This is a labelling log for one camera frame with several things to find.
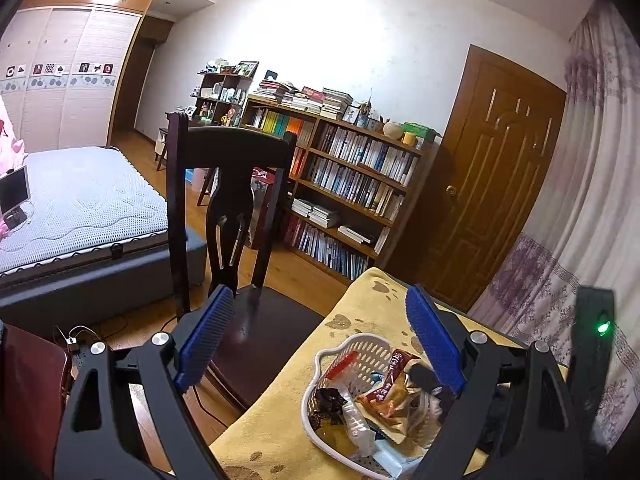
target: plug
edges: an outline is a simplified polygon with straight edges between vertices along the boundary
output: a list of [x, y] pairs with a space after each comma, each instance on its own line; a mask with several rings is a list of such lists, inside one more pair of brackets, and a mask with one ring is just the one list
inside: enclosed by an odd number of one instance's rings
[[66, 338], [66, 349], [71, 353], [78, 351], [78, 340], [75, 337]]

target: monitor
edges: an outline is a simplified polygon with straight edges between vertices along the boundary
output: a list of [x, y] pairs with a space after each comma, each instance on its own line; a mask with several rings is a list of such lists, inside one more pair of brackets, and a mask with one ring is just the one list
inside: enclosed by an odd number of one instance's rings
[[9, 214], [30, 197], [26, 166], [0, 176], [0, 215]]

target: green box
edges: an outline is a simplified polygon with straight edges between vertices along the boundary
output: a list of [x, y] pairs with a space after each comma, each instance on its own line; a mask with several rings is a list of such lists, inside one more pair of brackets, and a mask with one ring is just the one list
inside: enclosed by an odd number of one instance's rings
[[433, 139], [435, 139], [436, 136], [440, 137], [440, 134], [433, 128], [422, 126], [418, 123], [404, 123], [402, 125], [402, 131], [412, 133], [416, 137], [422, 137], [429, 143], [433, 143]]

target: yellow tablecloth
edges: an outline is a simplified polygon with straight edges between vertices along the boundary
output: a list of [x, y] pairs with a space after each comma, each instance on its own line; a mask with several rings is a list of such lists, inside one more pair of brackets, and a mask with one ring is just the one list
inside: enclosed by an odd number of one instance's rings
[[[222, 434], [210, 449], [233, 480], [363, 480], [359, 473], [322, 452], [306, 436], [300, 402], [314, 373], [314, 357], [357, 332], [386, 338], [394, 348], [424, 357], [404, 311], [406, 288], [379, 269], [363, 273], [327, 318], [293, 354], [260, 399]], [[498, 344], [507, 338], [461, 317], [466, 328], [482, 329]], [[468, 470], [480, 467], [476, 451]]]

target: blue gripper pad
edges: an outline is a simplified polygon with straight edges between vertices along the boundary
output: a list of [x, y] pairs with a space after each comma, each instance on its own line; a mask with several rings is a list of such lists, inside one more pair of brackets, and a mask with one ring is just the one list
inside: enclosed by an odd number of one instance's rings
[[202, 380], [207, 365], [233, 316], [234, 295], [227, 286], [219, 287], [209, 297], [206, 313], [187, 338], [178, 356], [174, 384], [181, 394], [184, 394], [189, 386]]
[[406, 292], [406, 317], [418, 336], [436, 377], [458, 395], [466, 383], [462, 375], [460, 352], [440, 322], [431, 297], [418, 287]]

